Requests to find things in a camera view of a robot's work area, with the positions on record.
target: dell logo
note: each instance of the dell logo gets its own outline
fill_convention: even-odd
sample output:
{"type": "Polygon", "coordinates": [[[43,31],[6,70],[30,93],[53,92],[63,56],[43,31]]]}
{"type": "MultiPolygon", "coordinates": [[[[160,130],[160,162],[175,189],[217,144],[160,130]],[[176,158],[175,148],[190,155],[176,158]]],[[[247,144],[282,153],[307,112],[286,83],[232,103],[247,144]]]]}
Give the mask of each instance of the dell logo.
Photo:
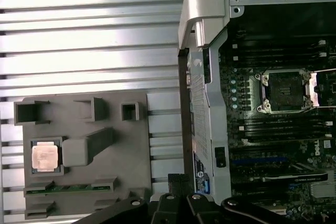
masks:
{"type": "Polygon", "coordinates": [[[320,156],[320,141],[316,140],[315,142],[315,156],[320,156]]]}

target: black plastic latch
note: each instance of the black plastic latch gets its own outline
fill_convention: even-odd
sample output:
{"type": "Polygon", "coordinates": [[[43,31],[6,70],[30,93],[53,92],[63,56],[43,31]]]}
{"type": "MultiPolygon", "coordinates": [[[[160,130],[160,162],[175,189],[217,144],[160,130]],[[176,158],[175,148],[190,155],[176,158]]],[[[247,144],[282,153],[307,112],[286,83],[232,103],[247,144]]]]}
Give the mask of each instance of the black plastic latch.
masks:
{"type": "Polygon", "coordinates": [[[224,147],[216,147],[215,148],[215,158],[216,158],[216,166],[218,168],[223,168],[223,167],[226,166],[225,148],[224,147]]]}

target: ribbed metal surface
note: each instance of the ribbed metal surface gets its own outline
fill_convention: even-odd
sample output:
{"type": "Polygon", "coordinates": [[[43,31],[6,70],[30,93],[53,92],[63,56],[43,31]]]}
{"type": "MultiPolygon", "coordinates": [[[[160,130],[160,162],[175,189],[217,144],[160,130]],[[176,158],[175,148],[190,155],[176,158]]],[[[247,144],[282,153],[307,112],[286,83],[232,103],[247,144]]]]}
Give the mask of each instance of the ribbed metal surface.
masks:
{"type": "Polygon", "coordinates": [[[22,128],[12,122],[13,102],[26,96],[144,89],[153,190],[167,190],[167,173],[183,172],[176,57],[181,8],[182,0],[0,0],[5,222],[24,221],[22,128]]]}

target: motherboard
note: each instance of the motherboard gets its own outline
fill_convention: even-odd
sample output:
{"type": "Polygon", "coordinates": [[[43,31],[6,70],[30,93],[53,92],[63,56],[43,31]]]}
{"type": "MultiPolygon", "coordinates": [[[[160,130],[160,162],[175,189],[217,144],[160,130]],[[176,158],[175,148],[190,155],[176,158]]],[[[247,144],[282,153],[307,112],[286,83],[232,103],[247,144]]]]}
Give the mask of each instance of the motherboard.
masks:
{"type": "Polygon", "coordinates": [[[220,49],[232,195],[288,219],[336,217],[336,39],[248,39],[220,49]]]}

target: label sticker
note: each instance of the label sticker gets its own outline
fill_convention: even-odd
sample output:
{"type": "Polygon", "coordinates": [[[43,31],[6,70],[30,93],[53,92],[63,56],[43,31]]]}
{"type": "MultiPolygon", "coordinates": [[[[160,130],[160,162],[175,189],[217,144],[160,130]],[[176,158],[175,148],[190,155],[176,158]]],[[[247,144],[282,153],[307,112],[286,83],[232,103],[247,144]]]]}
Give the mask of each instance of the label sticker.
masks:
{"type": "Polygon", "coordinates": [[[325,149],[331,148],[330,140],[324,140],[323,141],[323,146],[324,146],[325,149]]]}
{"type": "Polygon", "coordinates": [[[205,173],[205,167],[194,152],[195,191],[201,194],[210,194],[209,177],[205,173]]]}

